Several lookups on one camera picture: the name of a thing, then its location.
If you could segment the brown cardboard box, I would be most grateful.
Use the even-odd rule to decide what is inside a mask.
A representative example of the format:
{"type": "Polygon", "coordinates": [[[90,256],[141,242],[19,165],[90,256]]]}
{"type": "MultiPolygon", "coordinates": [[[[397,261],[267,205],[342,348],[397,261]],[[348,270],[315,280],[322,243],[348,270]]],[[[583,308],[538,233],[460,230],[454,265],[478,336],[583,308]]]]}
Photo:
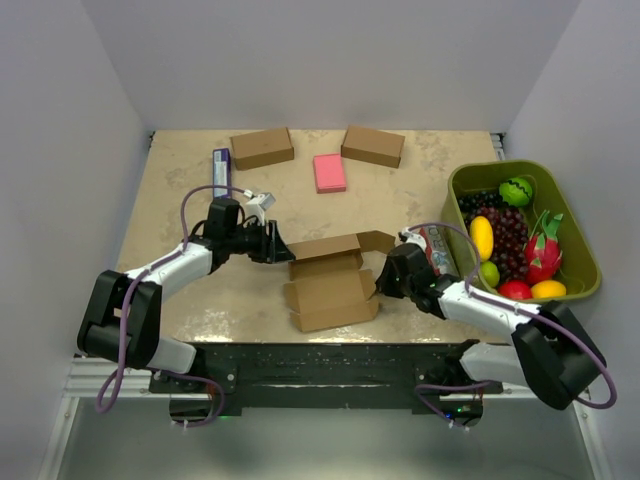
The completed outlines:
{"type": "Polygon", "coordinates": [[[283,292],[297,329],[316,332],[375,319],[375,278],[363,267],[363,255],[387,254],[394,243],[392,235],[373,230],[291,244],[295,260],[283,292]]]}

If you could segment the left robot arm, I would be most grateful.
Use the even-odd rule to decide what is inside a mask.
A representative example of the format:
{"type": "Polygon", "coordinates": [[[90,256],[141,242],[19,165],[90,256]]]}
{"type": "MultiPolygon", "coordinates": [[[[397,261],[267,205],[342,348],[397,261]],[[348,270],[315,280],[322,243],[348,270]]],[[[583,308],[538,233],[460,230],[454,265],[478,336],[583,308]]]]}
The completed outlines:
{"type": "Polygon", "coordinates": [[[295,255],[281,239],[277,222],[265,215],[274,202],[270,193],[258,194],[245,205],[231,198],[215,199],[203,231],[189,235],[186,244],[143,267],[101,273],[79,329],[79,350],[129,368],[171,371],[183,391],[200,390],[207,368],[195,360],[193,345],[160,335],[162,304],[215,272],[232,255],[264,264],[293,261],[295,255]]]}

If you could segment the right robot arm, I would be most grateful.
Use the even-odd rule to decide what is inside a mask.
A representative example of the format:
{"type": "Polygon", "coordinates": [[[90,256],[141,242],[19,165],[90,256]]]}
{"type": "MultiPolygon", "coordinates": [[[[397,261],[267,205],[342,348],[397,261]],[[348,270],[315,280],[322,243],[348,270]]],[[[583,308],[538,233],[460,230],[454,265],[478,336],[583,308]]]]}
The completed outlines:
{"type": "Polygon", "coordinates": [[[476,344],[445,369],[448,386],[469,392],[480,381],[528,387],[546,405],[563,410],[597,378],[610,383],[606,360],[571,309],[559,301],[520,303],[483,293],[449,274],[437,275],[424,251],[403,243],[386,257],[379,293],[408,298],[422,312],[474,325],[502,339],[476,344]]]}

